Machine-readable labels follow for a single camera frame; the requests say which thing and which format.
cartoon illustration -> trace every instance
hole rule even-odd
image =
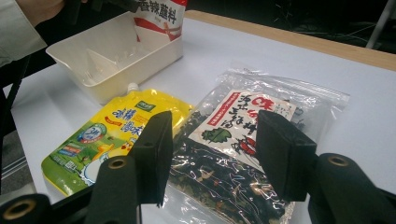
[[[77,157],[78,157],[78,161],[81,162],[84,165],[85,165],[85,162],[88,162],[88,160],[90,158],[89,156],[80,157],[79,155]]]
[[[116,156],[126,156],[128,152],[132,149],[133,143],[126,141],[120,147],[114,148],[114,144],[106,145],[103,144],[98,147],[99,152],[92,158],[92,162],[86,165],[79,175],[85,183],[90,186],[96,182],[96,177],[102,162],[108,160],[109,158]]]
[[[212,129],[212,131],[206,130],[202,133],[202,138],[206,141],[209,141],[209,143],[227,142],[227,139],[231,137],[231,133],[228,130],[222,128]]]
[[[235,138],[238,143],[234,143],[231,144],[231,146],[233,147],[233,149],[235,149],[235,151],[240,155],[241,154],[241,150],[243,153],[251,156],[251,157],[255,157],[256,155],[256,141],[254,141],[253,139],[251,139],[250,137],[247,137],[246,135],[243,135],[245,138],[243,139],[239,139],[239,138]]]

plastic bag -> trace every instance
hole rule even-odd
[[[293,203],[277,197],[255,158],[257,112],[281,114],[318,141],[348,95],[247,69],[219,81],[175,138],[170,183],[230,223],[286,223]]]

white table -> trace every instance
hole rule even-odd
[[[184,20],[183,45],[184,56],[142,89],[165,91],[196,105],[216,86],[217,75],[238,61],[270,75],[349,93],[348,106],[319,143],[318,154],[343,154],[379,188],[396,193],[396,72],[192,19]],[[100,108],[58,65],[22,82],[12,114],[36,189],[53,203],[62,197],[46,185],[40,163]],[[144,220],[170,220],[158,214],[146,212]],[[306,203],[298,203],[294,215],[293,223],[307,223]]]

person's hand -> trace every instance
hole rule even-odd
[[[16,2],[33,26],[52,19],[64,7],[64,0],[16,0]]]

yellow squeeze pouch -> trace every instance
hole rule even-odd
[[[42,161],[44,177],[66,196],[85,189],[103,161],[128,154],[153,115],[171,111],[175,135],[191,108],[155,90],[116,97]]]

